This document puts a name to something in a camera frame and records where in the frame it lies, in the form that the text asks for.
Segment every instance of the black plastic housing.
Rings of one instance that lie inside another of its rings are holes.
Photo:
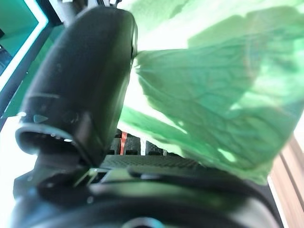
[[[114,137],[136,50],[131,13],[96,7],[53,45],[23,100],[19,147],[26,153],[78,153],[98,166]]]

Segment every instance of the wooden surface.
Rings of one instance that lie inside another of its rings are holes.
[[[289,228],[304,228],[303,169],[290,144],[282,150],[274,162],[270,174]]]

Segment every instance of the green plastic bag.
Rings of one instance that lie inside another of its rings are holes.
[[[118,127],[266,183],[304,107],[300,0],[133,0],[140,50]]]

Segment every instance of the textured black grip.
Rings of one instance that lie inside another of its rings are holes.
[[[23,151],[63,153],[70,143],[66,150],[100,164],[123,106],[135,31],[131,13],[100,6],[63,32],[23,100],[16,131]]]

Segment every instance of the translucent green plastic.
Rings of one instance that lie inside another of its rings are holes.
[[[139,54],[118,127],[266,183],[303,112],[303,1],[133,0],[120,7],[135,17]]]

